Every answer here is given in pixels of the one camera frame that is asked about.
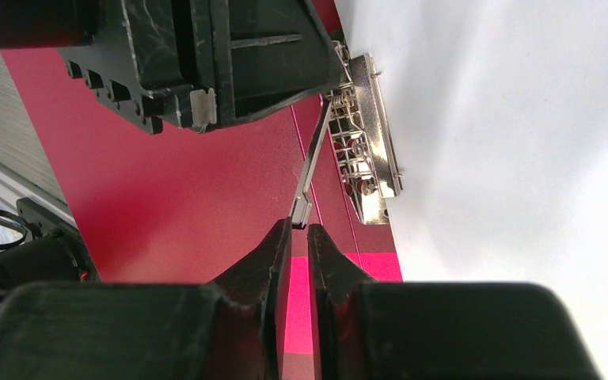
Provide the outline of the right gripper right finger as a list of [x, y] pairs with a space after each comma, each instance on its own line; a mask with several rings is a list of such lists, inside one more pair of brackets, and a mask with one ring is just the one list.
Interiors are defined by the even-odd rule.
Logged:
[[560, 299], [534, 283], [382, 282], [308, 230], [318, 379], [597, 379]]

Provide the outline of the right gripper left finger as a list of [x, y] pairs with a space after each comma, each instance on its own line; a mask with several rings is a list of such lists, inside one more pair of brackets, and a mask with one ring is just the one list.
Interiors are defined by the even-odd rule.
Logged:
[[204, 284], [31, 283], [0, 305], [0, 379], [279, 379], [291, 221]]

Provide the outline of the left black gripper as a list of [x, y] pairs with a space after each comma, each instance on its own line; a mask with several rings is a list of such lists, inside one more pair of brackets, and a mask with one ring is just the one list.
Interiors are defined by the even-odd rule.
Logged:
[[342, 63], [309, 1], [101, 1], [68, 74], [147, 134], [251, 123], [340, 84]]

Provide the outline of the metal folder clip mechanism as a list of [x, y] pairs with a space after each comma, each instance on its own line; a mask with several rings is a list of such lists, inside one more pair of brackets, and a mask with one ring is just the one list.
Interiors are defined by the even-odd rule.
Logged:
[[306, 228], [314, 202], [310, 197], [314, 170], [325, 138], [330, 138], [341, 184], [364, 225], [390, 222], [388, 199], [401, 194], [401, 173], [393, 150], [374, 60], [352, 57], [342, 41], [333, 41], [344, 74], [340, 84], [321, 99], [321, 114], [306, 152], [295, 190], [291, 221]]

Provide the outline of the red plastic folder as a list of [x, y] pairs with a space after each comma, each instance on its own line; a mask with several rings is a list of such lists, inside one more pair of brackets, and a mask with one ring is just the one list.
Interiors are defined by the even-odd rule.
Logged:
[[317, 97], [240, 127], [148, 135], [69, 78], [55, 50], [3, 57], [103, 280], [206, 282], [287, 215]]

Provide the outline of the white paper sheets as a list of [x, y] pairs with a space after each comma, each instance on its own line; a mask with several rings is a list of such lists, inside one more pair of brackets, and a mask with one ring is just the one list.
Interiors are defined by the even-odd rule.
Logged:
[[407, 281], [530, 281], [608, 379], [608, 1], [338, 1], [372, 56]]

